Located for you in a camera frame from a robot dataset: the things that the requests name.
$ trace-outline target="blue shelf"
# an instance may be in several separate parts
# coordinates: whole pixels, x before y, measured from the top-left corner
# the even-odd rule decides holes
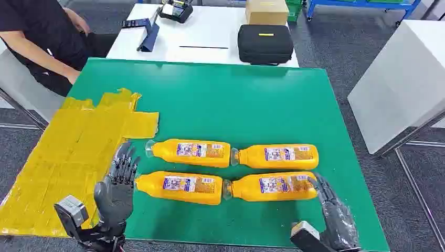
[[[312,19],[314,9],[316,5],[334,5],[334,6],[349,6],[349,7],[366,7],[366,8],[382,8],[382,9],[404,9],[405,15],[403,19],[406,19],[411,15],[414,9],[419,5],[421,0],[415,0],[412,4],[408,0],[404,0],[402,3],[370,3],[366,0],[355,0],[353,2],[337,1],[337,0],[311,0],[308,9],[308,21]]]

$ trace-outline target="plastic bottle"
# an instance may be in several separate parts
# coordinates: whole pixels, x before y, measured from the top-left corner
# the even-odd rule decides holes
[[[153,172],[136,178],[136,188],[156,198],[206,205],[221,203],[223,180],[217,176]]]
[[[226,168],[230,161],[230,144],[214,141],[169,139],[145,145],[148,157],[157,156],[167,162]]]
[[[317,191],[308,176],[316,180],[312,172],[254,174],[233,182],[224,180],[223,196],[245,201],[309,200],[317,196]]]
[[[239,151],[232,148],[230,155],[232,165],[255,169],[310,170],[319,164],[317,148],[311,144],[254,145]]]

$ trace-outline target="phone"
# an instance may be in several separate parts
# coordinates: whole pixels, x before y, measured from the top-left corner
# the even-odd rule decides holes
[[[148,18],[144,19],[135,19],[135,20],[125,20],[121,22],[121,26],[123,29],[125,28],[134,28],[134,27],[142,27],[149,23]]]

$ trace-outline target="person's arm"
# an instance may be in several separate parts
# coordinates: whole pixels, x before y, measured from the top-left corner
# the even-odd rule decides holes
[[[36,44],[26,39],[22,31],[0,31],[0,37],[15,52],[48,70],[65,76],[71,84],[74,84],[79,77],[79,71],[43,51]]]
[[[86,34],[90,33],[90,27],[88,26],[87,22],[81,18],[77,13],[72,11],[68,8],[63,8],[63,10],[67,13],[68,17],[70,18],[71,22],[74,24],[74,26],[77,28],[80,32],[85,32]]]

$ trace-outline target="blue object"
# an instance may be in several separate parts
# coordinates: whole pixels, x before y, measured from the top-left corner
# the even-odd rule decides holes
[[[308,21],[312,19],[312,14],[314,13],[315,6],[317,4],[321,5],[335,5],[335,6],[350,6],[350,7],[368,7],[368,8],[383,8],[385,10],[388,9],[404,9],[405,15],[403,16],[403,19],[408,18],[411,13],[414,11],[414,9],[419,5],[421,0],[415,0],[412,4],[408,3],[407,0],[405,2],[400,4],[395,3],[370,3],[367,0],[355,0],[353,2],[347,2],[347,1],[338,1],[338,0],[311,0],[307,17]],[[401,21],[396,22],[396,26],[400,25]]]
[[[150,23],[145,26],[147,30],[147,36],[142,41],[141,45],[137,48],[138,51],[152,52],[154,43],[156,42],[157,33],[159,32],[159,25]]]

